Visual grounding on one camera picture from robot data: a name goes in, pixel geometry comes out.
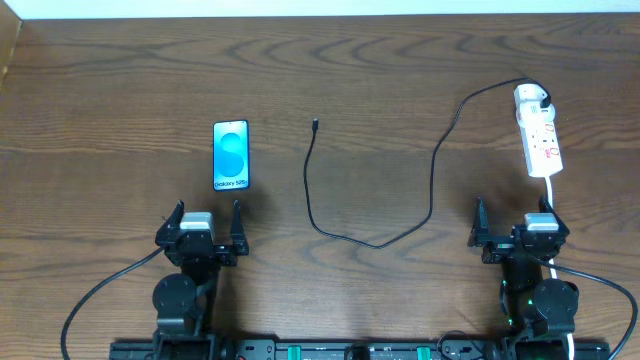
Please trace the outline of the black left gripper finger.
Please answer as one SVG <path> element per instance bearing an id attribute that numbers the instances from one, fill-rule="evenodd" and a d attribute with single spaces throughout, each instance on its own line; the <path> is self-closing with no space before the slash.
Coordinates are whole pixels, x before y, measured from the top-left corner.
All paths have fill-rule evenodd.
<path id="1" fill-rule="evenodd" d="M 233 203 L 230 236 L 235 246 L 245 245 L 245 232 L 241 220 L 241 206 L 238 200 L 235 200 Z"/>
<path id="2" fill-rule="evenodd" d="M 180 223 L 184 216 L 184 202 L 179 200 L 170 216 L 156 232 L 156 239 L 178 239 L 181 233 Z"/>

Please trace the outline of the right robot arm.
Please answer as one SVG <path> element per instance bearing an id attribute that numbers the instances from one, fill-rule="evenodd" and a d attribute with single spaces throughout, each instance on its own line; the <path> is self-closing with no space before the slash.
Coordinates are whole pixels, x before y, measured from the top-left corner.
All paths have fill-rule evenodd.
<path id="1" fill-rule="evenodd" d="M 567 359 L 567 336 L 575 331 L 579 290 L 545 278 L 542 267 L 557 256 L 570 234 L 546 198 L 508 235 L 490 231 L 482 199 L 476 200 L 468 245 L 482 249 L 484 264 L 501 266 L 500 302 L 510 332 L 486 350 L 489 359 Z"/>

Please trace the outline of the blue Galaxy smartphone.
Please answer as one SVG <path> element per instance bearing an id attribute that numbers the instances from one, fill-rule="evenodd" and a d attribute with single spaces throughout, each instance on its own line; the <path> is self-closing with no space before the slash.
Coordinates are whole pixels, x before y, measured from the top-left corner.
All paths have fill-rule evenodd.
<path id="1" fill-rule="evenodd" d="M 213 188 L 236 191 L 250 187 L 250 145 L 247 120 L 221 121 L 212 128 Z"/>

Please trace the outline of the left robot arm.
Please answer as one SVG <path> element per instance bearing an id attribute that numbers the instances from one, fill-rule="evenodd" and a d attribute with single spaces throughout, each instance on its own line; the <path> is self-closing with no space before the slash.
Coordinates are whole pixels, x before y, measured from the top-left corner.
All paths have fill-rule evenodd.
<path id="1" fill-rule="evenodd" d="M 214 217 L 184 210 L 179 201 L 156 232 L 155 243 L 180 271 L 161 279 L 152 302 L 157 329 L 150 359 L 235 359 L 234 342 L 209 331 L 218 275 L 249 254 L 241 207 L 233 203 L 231 242 L 215 244 Z"/>

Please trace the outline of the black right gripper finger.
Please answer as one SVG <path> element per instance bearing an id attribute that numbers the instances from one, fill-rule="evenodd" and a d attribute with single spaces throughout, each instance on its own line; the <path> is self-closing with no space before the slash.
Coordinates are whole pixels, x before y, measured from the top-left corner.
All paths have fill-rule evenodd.
<path id="1" fill-rule="evenodd" d="M 475 203 L 474 223 L 470 233 L 471 240 L 480 240 L 489 235 L 489 221 L 486 207 L 482 198 L 477 198 Z"/>
<path id="2" fill-rule="evenodd" d="M 557 215 L 547 196 L 542 196 L 539 200 L 539 214 L 542 217 L 542 222 L 538 226 L 538 230 L 559 233 L 569 232 L 569 228 Z"/>

